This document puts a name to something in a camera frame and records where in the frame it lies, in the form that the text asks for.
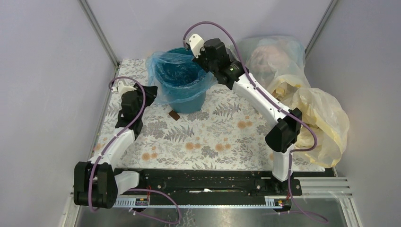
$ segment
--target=white bracket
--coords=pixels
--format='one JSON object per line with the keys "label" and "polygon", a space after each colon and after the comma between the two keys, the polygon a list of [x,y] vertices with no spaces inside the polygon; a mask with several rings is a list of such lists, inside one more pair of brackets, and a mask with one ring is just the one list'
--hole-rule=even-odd
{"label": "white bracket", "polygon": [[198,58],[201,54],[201,48],[203,48],[205,41],[198,34],[192,34],[191,37],[189,37],[188,42],[193,55],[195,58]]}
{"label": "white bracket", "polygon": [[136,91],[136,88],[129,85],[124,85],[124,83],[120,80],[117,83],[116,87],[112,88],[113,92],[118,92],[121,96],[127,91]]}
{"label": "white bracket", "polygon": [[115,176],[118,194],[121,195],[128,189],[136,188],[139,184],[139,173],[133,171],[123,171]]}

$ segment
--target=teal bucket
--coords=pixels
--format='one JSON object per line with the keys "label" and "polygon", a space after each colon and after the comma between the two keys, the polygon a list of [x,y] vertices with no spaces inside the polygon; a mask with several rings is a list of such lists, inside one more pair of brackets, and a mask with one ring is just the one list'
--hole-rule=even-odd
{"label": "teal bucket", "polygon": [[[179,53],[193,56],[191,50],[187,51],[185,48],[175,48],[167,51],[168,53]],[[183,99],[182,93],[180,90],[176,92],[169,92],[169,97],[172,100]],[[193,97],[193,99],[181,103],[171,103],[171,108],[177,113],[190,114],[196,111],[200,111],[202,109],[203,103],[205,103],[206,99],[206,91],[200,94],[197,94]]]}

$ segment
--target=metal floor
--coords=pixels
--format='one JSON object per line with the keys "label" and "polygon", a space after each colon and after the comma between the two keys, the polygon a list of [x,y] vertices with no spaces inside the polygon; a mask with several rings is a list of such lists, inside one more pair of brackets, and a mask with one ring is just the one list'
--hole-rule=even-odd
{"label": "metal floor", "polygon": [[[164,223],[142,217],[134,216],[128,209],[113,208],[100,209],[91,213],[87,207],[81,207],[77,217],[76,227],[342,227],[347,226],[341,204],[337,199],[296,199],[298,204],[307,211],[317,212],[330,221],[323,225],[310,220],[305,215],[263,215],[275,212],[272,209],[181,209],[183,219],[178,225]],[[158,218],[174,221],[177,218],[175,209],[149,208],[144,211]]]}

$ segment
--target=metal corner post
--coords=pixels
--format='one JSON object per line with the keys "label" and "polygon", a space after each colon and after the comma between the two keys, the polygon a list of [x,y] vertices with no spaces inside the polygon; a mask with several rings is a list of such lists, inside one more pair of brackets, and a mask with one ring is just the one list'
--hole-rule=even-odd
{"label": "metal corner post", "polygon": [[85,12],[90,24],[92,25],[97,37],[99,38],[100,43],[104,47],[107,55],[109,56],[110,60],[114,64],[114,66],[117,68],[119,65],[119,61],[118,61],[117,57],[115,56],[115,53],[114,53],[113,49],[111,48],[109,42],[107,41],[106,36],[103,33],[99,23],[97,22],[96,17],[93,14],[93,11],[90,8],[87,0],[78,0],[78,2],[80,3],[82,10]]}
{"label": "metal corner post", "polygon": [[335,9],[335,7],[336,7],[338,2],[339,2],[339,0],[331,0],[329,6],[327,7],[326,11],[324,12],[323,17],[319,22],[319,25],[317,26],[317,28],[316,28],[311,40],[308,43],[308,46],[305,49],[306,59],[308,59],[308,56],[309,56],[311,50],[313,49],[314,45],[316,44],[317,39],[319,38],[319,36],[322,33],[324,27],[326,26],[327,21],[331,17],[332,12]]}

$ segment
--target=yellow plastic bag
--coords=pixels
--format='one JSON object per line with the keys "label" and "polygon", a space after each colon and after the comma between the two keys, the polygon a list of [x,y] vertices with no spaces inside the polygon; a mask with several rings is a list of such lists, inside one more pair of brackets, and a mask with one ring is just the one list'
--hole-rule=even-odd
{"label": "yellow plastic bag", "polygon": [[[335,166],[347,146],[349,130],[348,116],[337,99],[318,88],[299,88],[292,98],[283,103],[291,109],[298,107],[302,112],[302,120],[317,135],[317,147],[299,154],[322,167]],[[313,143],[311,133],[302,127],[295,146],[309,148]]]}
{"label": "yellow plastic bag", "polygon": [[[302,120],[316,133],[317,147],[298,154],[325,168],[335,166],[347,146],[349,119],[335,97],[310,88],[302,44],[291,36],[267,36],[244,39],[238,46],[256,80],[283,104],[298,107]],[[230,50],[236,57],[232,46]],[[311,133],[302,127],[295,146],[310,148],[313,143]]]}

